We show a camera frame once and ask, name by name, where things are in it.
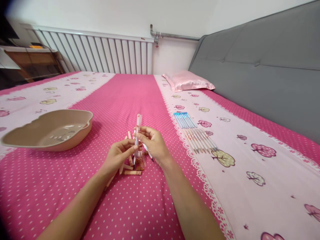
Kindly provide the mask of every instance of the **gray upholstered headboard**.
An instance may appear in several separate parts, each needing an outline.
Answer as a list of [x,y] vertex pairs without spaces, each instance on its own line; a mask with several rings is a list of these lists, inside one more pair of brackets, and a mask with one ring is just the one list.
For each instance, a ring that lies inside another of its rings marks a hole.
[[320,143],[320,1],[203,36],[189,71],[215,93]]

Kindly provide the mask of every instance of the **pink pen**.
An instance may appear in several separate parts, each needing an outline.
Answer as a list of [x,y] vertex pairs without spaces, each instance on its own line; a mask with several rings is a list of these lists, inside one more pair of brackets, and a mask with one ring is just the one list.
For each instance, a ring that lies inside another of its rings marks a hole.
[[[141,120],[142,120],[142,115],[141,114],[138,114],[137,115],[137,129],[136,129],[136,133],[140,132],[140,126],[141,126]],[[139,147],[139,139],[136,137],[135,138],[135,145],[137,145]],[[134,169],[134,166],[136,164],[136,158],[139,156],[139,150],[137,149],[134,153],[134,160],[133,160],[133,169]]]

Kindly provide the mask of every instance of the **light pink stripe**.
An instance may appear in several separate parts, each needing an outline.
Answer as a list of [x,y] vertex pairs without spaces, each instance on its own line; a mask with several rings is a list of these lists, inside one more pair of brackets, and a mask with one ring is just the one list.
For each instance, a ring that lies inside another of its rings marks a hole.
[[60,79],[60,78],[68,77],[68,76],[71,76],[71,75],[73,75],[75,73],[78,73],[78,72],[65,73],[65,74],[61,74],[61,75],[58,75],[58,76],[55,76],[55,77],[52,77],[52,78],[43,79],[41,81],[37,81],[37,82],[33,82],[33,83],[27,83],[27,84],[23,84],[23,85],[20,85],[20,86],[13,87],[13,88],[4,89],[4,90],[0,91],[0,96],[9,94],[9,93],[12,93],[12,92],[15,92],[15,91],[19,91],[19,90],[22,90],[22,89],[25,89],[25,88],[28,88],[28,87],[37,86],[37,85],[40,85],[40,84],[43,84],[43,83],[46,83],[46,82],[50,82],[52,80],[57,80],[57,79]]
[[272,137],[277,138],[281,142],[287,144],[289,147],[312,159],[320,166],[320,146],[314,141],[253,112],[250,112],[249,110],[240,107],[234,102],[231,102],[208,89],[202,89],[201,91],[235,116],[261,129]]

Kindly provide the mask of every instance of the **metal pipe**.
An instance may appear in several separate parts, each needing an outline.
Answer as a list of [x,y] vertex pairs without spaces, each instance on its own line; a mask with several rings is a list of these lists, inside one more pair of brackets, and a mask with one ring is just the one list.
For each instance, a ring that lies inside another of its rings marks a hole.
[[152,24],[150,24],[150,34],[153,36],[156,40],[158,40],[158,37],[169,37],[169,38],[178,38],[178,39],[186,39],[186,40],[193,40],[193,41],[199,41],[200,38],[197,37],[189,37],[189,36],[183,36],[183,35],[177,35],[177,34],[170,34],[170,33],[162,33],[162,32],[156,32],[152,29]]

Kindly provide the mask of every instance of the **pink stripe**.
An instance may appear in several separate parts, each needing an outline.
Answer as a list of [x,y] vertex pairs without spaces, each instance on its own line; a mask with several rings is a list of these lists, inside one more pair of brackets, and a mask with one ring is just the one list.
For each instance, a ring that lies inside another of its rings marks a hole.
[[[94,114],[92,130],[78,146],[65,152],[17,149],[0,162],[1,215],[12,238],[38,237],[97,171],[112,143],[133,131],[137,113],[142,114],[143,125],[162,133],[171,154],[212,210],[212,200],[203,190],[204,183],[191,165],[152,75],[117,74],[72,109]],[[183,239],[163,171],[149,157],[146,161],[148,168],[141,176],[115,176],[84,239],[149,239],[149,235]]]
[[71,75],[76,74],[78,72],[65,73],[65,74],[61,74],[61,75],[58,75],[58,76],[55,76],[55,77],[52,77],[52,78],[43,79],[41,81],[37,81],[37,82],[33,82],[33,83],[27,83],[27,84],[23,84],[23,85],[20,85],[20,86],[13,87],[13,88],[4,89],[4,90],[0,91],[0,96],[9,94],[9,93],[12,93],[12,92],[15,92],[15,91],[19,91],[19,90],[22,90],[22,89],[25,89],[25,88],[28,88],[28,87],[37,86],[37,85],[40,85],[40,84],[43,84],[43,83],[46,83],[46,82],[50,82],[52,80],[57,80],[57,79],[60,79],[60,78],[68,77],[68,76],[71,76]]
[[208,89],[203,89],[201,91],[235,116],[261,129],[272,137],[277,138],[289,147],[312,159],[320,166],[320,146],[312,140],[250,112]]

